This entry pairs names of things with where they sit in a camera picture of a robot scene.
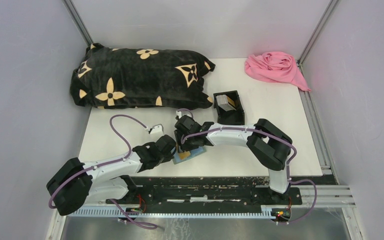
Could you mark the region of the green card holder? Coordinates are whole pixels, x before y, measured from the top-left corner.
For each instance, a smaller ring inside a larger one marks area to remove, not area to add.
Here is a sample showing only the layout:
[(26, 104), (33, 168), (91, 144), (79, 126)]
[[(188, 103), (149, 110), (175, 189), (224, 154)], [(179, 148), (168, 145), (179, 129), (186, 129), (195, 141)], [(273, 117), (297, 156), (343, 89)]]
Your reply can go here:
[(174, 155), (174, 158), (172, 159), (172, 162), (176, 165), (176, 164), (180, 164), (180, 163), (183, 163), (183, 162), (186, 162), (188, 160), (191, 160), (192, 158), (195, 158), (203, 153), (206, 152), (206, 149), (202, 146), (196, 148), (196, 149), (193, 149), (193, 150), (190, 150), (190, 153), (191, 155), (189, 156), (189, 158), (187, 160), (184, 160), (184, 161), (179, 161), (178, 157), (177, 157), (177, 154), (178, 153), (182, 153), (182, 152), (187, 152), (187, 151), (180, 151), (180, 152), (176, 152), (175, 155)]

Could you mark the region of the gold credit card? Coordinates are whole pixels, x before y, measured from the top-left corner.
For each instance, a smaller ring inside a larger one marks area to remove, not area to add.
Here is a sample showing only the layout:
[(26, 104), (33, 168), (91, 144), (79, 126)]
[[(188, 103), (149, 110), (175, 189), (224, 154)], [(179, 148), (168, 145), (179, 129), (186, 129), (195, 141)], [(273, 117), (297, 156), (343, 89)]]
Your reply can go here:
[(180, 152), (177, 154), (177, 158), (179, 161), (186, 161), (191, 155), (190, 151)]

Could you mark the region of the black card box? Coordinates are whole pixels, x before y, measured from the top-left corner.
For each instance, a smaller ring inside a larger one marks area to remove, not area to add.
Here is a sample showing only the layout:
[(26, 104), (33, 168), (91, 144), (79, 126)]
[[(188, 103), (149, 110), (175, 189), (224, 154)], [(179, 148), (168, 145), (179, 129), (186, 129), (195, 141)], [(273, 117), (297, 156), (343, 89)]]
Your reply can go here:
[(213, 97), (213, 107), (216, 109), (219, 124), (235, 126), (245, 124), (245, 112), (237, 90), (217, 92)]

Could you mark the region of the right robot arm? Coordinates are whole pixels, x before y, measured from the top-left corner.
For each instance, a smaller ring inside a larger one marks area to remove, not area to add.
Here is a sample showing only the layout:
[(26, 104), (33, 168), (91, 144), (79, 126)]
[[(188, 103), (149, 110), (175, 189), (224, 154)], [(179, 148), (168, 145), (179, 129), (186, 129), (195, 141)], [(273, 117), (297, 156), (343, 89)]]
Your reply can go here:
[(292, 139), (269, 120), (251, 125), (225, 125), (206, 121), (199, 124), (183, 115), (174, 125), (178, 143), (187, 150), (204, 146), (239, 146), (249, 149), (268, 169), (269, 199), (282, 204), (289, 198), (290, 162), (297, 155)]

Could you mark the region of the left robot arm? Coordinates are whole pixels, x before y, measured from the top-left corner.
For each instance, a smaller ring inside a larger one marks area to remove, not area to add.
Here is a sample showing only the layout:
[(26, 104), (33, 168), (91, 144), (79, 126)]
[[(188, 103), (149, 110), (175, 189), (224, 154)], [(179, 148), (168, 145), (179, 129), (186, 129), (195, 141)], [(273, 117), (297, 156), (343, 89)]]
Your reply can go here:
[(84, 204), (119, 200), (129, 204), (138, 191), (130, 176), (152, 170), (174, 157), (176, 141), (169, 135), (134, 147), (131, 152), (100, 161), (71, 158), (48, 181), (49, 207), (66, 216)]

